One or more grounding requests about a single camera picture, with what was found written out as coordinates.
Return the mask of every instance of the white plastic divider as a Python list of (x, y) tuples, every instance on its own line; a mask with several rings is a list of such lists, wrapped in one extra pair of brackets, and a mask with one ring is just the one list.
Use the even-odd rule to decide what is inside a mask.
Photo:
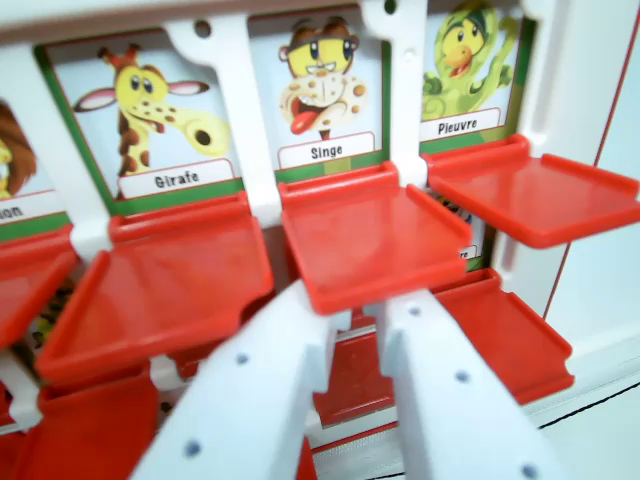
[(397, 2), (391, 14), (384, 0), (361, 0), (360, 7), (367, 30), (391, 44), (390, 160), (401, 186), (424, 188), (427, 164), (419, 148), (427, 0)]
[(336, 330), (301, 280), (200, 365), (133, 479), (293, 478), (312, 392), (326, 391)]
[(247, 20), (246, 13), (203, 18), (211, 28), (205, 38), (198, 36), (193, 20), (167, 22), (165, 29), (182, 56), (216, 71), (251, 212), (267, 228), (280, 224), (282, 202), (269, 158)]
[(540, 432), (427, 290), (385, 302), (383, 375), (393, 378), (407, 478), (566, 478)]
[(0, 382), (13, 397), (9, 405), (9, 416), (16, 422), (0, 430), (0, 434), (11, 431), (27, 431), (42, 420), (38, 408), (40, 387), (31, 373), (20, 360), (8, 349), (0, 350)]
[(0, 98), (5, 100), (33, 153), (51, 178), (74, 227), (71, 243), (90, 262), (100, 250), (110, 250), (109, 212), (67, 130), (40, 68), (33, 45), (0, 47)]

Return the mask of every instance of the red flip tray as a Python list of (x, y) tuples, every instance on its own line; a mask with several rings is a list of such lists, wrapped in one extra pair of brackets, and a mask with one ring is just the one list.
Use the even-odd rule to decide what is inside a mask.
[[(515, 294), (500, 290), (495, 271), (470, 272), (433, 291), (519, 403), (573, 384), (565, 367), (571, 346)], [(391, 379), (379, 372), (375, 335), (336, 344), (329, 390), (314, 395), (324, 426), (394, 404)]]
[(78, 259), (71, 226), (2, 244), (0, 348), (22, 338), (33, 319), (71, 273)]
[(16, 479), (125, 479), (155, 434), (158, 393), (148, 372), (45, 397), (41, 394), (44, 419), (27, 434)]
[(281, 184), (282, 224), (314, 309), (367, 305), (462, 277), (471, 241), (461, 219), (392, 163)]
[(24, 433), (0, 435), (0, 478), (14, 479), (18, 457), (25, 442)]
[(534, 248), (640, 221), (637, 181), (553, 155), (531, 158), (521, 135), (424, 158), (430, 187)]
[(571, 345), (500, 283), (494, 270), (477, 270), (434, 293), (519, 403), (570, 387)]
[(111, 224), (101, 252), (36, 361), (53, 383), (81, 381), (232, 335), (273, 288), (244, 192)]
[(329, 390), (313, 399), (325, 427), (393, 406), (393, 383), (380, 373), (375, 333), (336, 343)]

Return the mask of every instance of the monkey illustration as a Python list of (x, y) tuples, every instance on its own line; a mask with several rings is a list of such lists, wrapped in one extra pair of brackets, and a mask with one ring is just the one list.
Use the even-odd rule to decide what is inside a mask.
[(36, 157), (18, 122), (0, 104), (0, 199), (10, 198), (36, 173)]
[(289, 45), (280, 47), (280, 60), (287, 62), (293, 77), (280, 95), (280, 110), (292, 133), (317, 130), (326, 140), (331, 128), (362, 113), (367, 87), (348, 74), (360, 40), (349, 32), (347, 22), (331, 17), (322, 28), (309, 23), (297, 22)]

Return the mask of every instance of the cartoon animal card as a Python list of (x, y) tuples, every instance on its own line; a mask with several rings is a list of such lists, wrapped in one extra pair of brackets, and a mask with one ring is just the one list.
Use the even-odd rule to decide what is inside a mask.
[(85, 160), (110, 200), (240, 176), (215, 73), (182, 58), (164, 31), (70, 41), (43, 51), (72, 128), (88, 147)]
[(443, 11), (437, 3), (447, 2), (430, 4), (434, 13), (427, 17), (420, 139), (505, 125), (514, 113), (510, 101), (522, 10), (468, 0)]
[[(63, 211), (62, 200), (31, 150), (11, 109), (0, 104), (0, 227), (16, 224), (11, 232), (3, 227), (0, 238), (7, 240), (59, 226), (60, 222), (45, 221), (44, 228), (34, 229), (24, 225), (23, 221), (42, 219)], [(62, 223), (66, 223), (66, 215), (62, 216), (65, 217)]]
[(357, 7), (249, 21), (275, 170), (382, 149), (382, 42)]

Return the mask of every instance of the cartoon monkey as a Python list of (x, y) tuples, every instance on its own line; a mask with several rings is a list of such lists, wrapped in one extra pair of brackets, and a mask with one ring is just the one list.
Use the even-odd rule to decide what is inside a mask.
[[(476, 74), (489, 59), (499, 31), (506, 32), (500, 51), (491, 60), (488, 75), (475, 82)], [(513, 67), (504, 62), (517, 38), (517, 22), (504, 17), (498, 23), (495, 8), (471, 0), (456, 8), (444, 20), (435, 44), (438, 75), (424, 76), (422, 121), (477, 110), (496, 89), (513, 78)]]
[(114, 86), (93, 90), (74, 106), (78, 113), (91, 112), (118, 103), (118, 152), (122, 158), (119, 175), (149, 171), (149, 134), (162, 134), (165, 126), (177, 128), (203, 155), (217, 157), (229, 150), (231, 142), (227, 122), (215, 115), (170, 105), (166, 97), (195, 95), (209, 89), (197, 81), (167, 82), (153, 65), (138, 64), (140, 47), (130, 45), (118, 57), (101, 48), (98, 57), (115, 71)]
[(18, 193), (36, 173), (36, 157), (18, 122), (6, 105), (0, 104), (0, 199)]
[(317, 130), (326, 140), (332, 127), (350, 123), (362, 112), (367, 87), (348, 74), (360, 40), (347, 22), (330, 17), (322, 28), (309, 23), (297, 22), (289, 45), (280, 47), (280, 60), (293, 77), (280, 95), (280, 110), (292, 133)]

